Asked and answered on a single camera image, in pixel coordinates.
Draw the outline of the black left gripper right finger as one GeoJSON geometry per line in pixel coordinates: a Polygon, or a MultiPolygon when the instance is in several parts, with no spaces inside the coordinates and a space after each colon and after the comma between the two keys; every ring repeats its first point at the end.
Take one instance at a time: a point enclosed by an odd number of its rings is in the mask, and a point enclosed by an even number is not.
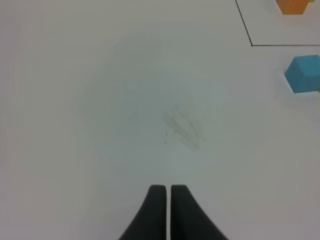
{"type": "Polygon", "coordinates": [[[186,185],[172,185],[170,198],[172,240],[226,240],[197,203],[186,185]]]}

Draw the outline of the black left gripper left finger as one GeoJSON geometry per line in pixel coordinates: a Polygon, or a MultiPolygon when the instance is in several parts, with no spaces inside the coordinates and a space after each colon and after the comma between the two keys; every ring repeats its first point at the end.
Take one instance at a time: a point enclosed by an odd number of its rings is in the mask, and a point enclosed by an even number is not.
{"type": "Polygon", "coordinates": [[[120,239],[165,240],[166,231],[167,190],[164,185],[151,185],[139,211],[120,239]]]}

